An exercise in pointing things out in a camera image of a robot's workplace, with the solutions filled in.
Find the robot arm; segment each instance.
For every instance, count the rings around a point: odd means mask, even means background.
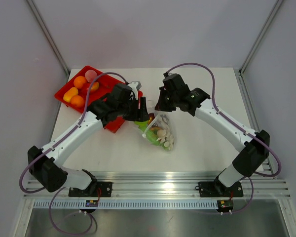
[[[205,91],[200,88],[191,91],[178,74],[165,76],[164,86],[160,87],[160,97],[155,109],[171,112],[180,108],[190,113],[207,122],[239,152],[232,164],[216,177],[214,186],[218,193],[223,194],[227,188],[244,176],[250,177],[268,157],[268,151],[247,134],[255,135],[267,145],[269,145],[269,134],[264,130],[258,133],[228,116],[246,131],[243,133],[215,110],[212,99]]]
[[[31,168],[30,173],[49,191],[61,187],[77,188],[88,196],[94,192],[97,179],[87,170],[72,170],[62,167],[70,154],[91,134],[101,130],[109,122],[122,116],[129,121],[147,121],[145,97],[138,100],[141,84],[136,81],[128,85],[119,83],[105,96],[106,101],[93,101],[70,128],[41,149],[33,146],[28,151],[29,163],[43,152],[50,150]]]

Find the bag of toy food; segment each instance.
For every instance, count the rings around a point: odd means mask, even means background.
[[[148,107],[149,120],[134,122],[142,132],[142,136],[151,144],[160,146],[166,151],[171,151],[174,146],[174,134],[170,120],[165,112],[154,110],[154,106]]]

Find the perforated metal strip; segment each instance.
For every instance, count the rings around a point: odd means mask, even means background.
[[[49,199],[37,199],[34,208],[48,208]],[[55,209],[217,209],[215,200],[101,200],[98,207],[86,207],[86,200],[55,200]]]

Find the white table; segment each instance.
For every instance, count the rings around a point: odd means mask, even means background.
[[[140,80],[141,91],[149,100],[158,100],[159,87],[163,85],[165,68],[99,69],[102,72],[122,74],[128,81]],[[213,68],[216,77],[216,101],[227,113],[249,126],[248,116],[232,68]],[[79,69],[72,70],[70,79]],[[211,94],[212,80],[202,68],[179,68],[190,89],[199,87]],[[52,139],[58,137],[80,114],[62,104]],[[113,134],[101,130],[89,137],[65,162],[64,166],[89,171],[112,172],[194,172],[220,171],[237,156],[233,146],[205,122],[180,110],[169,114],[175,128],[174,150],[166,152],[153,146],[140,133],[125,122]]]

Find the toy fruit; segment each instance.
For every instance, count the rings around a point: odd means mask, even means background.
[[[74,95],[71,98],[70,103],[73,106],[75,106],[77,108],[80,108],[80,107],[82,107],[84,105],[84,99],[81,96],[79,96],[79,95]]]
[[[88,82],[92,82],[94,78],[98,76],[98,74],[94,70],[88,70],[84,74],[85,78],[87,79]]]
[[[78,76],[74,79],[74,86],[81,89],[83,85],[87,82],[87,79],[83,76]]]
[[[64,94],[64,101],[70,102],[71,98],[75,95],[78,95],[78,89],[75,87],[71,87],[65,94]]]
[[[83,87],[81,88],[81,93],[86,94],[88,92],[90,83],[86,83],[83,85]],[[90,89],[90,93],[96,91],[99,88],[100,84],[96,81],[95,83],[93,83],[91,89]]]

